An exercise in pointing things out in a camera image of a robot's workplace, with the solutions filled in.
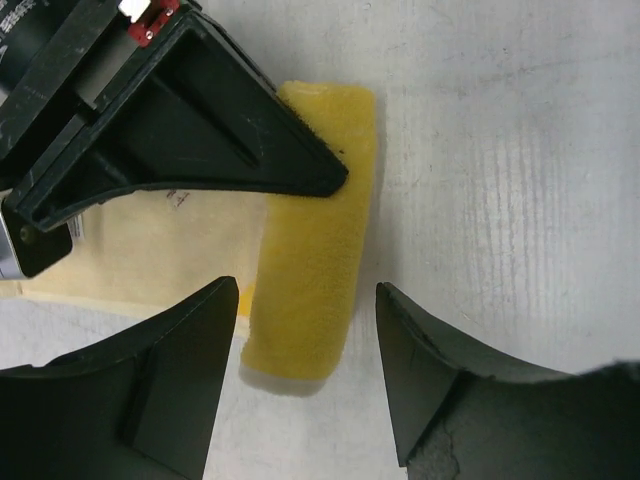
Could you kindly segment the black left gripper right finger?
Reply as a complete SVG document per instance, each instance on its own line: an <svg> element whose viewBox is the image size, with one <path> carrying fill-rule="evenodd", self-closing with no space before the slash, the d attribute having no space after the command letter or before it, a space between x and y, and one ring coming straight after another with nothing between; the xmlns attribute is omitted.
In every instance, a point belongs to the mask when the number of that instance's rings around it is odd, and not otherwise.
<svg viewBox="0 0 640 480"><path fill-rule="evenodd" d="M390 283L376 326L398 463L411 479L635 479L639 365L580 374L503 353Z"/></svg>

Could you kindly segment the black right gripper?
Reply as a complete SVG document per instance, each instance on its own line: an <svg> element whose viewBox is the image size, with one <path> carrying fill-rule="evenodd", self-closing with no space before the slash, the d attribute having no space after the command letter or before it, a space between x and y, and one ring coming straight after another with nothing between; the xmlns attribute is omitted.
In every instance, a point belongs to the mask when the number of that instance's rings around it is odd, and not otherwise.
<svg viewBox="0 0 640 480"><path fill-rule="evenodd" d="M65 222L137 190L328 197L347 167L199 9L132 25L112 1L7 1L1 276L66 256Z"/></svg>

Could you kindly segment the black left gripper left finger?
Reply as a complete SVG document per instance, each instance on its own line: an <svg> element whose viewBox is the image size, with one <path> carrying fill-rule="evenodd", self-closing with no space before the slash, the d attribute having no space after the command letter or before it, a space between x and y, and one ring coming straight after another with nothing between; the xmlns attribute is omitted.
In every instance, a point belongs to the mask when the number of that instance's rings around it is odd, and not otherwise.
<svg viewBox="0 0 640 480"><path fill-rule="evenodd" d="M219 278L46 365L1 373L5 479L199 479L234 334Z"/></svg>

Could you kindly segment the yellow cream towel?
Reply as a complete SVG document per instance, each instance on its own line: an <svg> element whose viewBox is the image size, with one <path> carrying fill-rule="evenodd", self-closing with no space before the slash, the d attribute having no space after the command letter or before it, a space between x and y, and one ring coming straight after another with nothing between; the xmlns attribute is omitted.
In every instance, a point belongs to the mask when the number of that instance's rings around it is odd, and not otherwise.
<svg viewBox="0 0 640 480"><path fill-rule="evenodd" d="M289 396L317 393L336 369L353 318L377 157L376 98L364 87L288 81L280 99L346 165L327 198L224 191L137 192L72 223L72 253L22 297L144 317L229 275L247 339L239 375Z"/></svg>

